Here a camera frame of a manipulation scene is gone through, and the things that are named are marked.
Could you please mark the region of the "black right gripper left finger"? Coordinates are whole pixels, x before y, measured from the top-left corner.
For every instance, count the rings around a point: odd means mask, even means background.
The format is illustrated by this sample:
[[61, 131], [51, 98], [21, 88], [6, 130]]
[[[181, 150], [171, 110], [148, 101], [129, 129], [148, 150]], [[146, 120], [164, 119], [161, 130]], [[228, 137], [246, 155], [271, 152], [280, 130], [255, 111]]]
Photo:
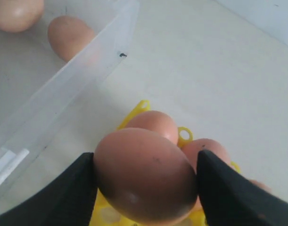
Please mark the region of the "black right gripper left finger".
[[83, 153], [37, 194], [0, 215], [0, 226], [87, 226], [97, 195], [93, 153]]

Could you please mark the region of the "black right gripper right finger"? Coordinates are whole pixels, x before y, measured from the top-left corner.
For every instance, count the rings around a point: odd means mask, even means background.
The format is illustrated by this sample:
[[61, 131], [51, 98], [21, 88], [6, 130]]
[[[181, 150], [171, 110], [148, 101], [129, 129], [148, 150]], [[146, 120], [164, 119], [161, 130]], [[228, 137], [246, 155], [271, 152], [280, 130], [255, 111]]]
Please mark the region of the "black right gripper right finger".
[[288, 226], [288, 203], [254, 185], [214, 153], [197, 159], [197, 191], [210, 226]]

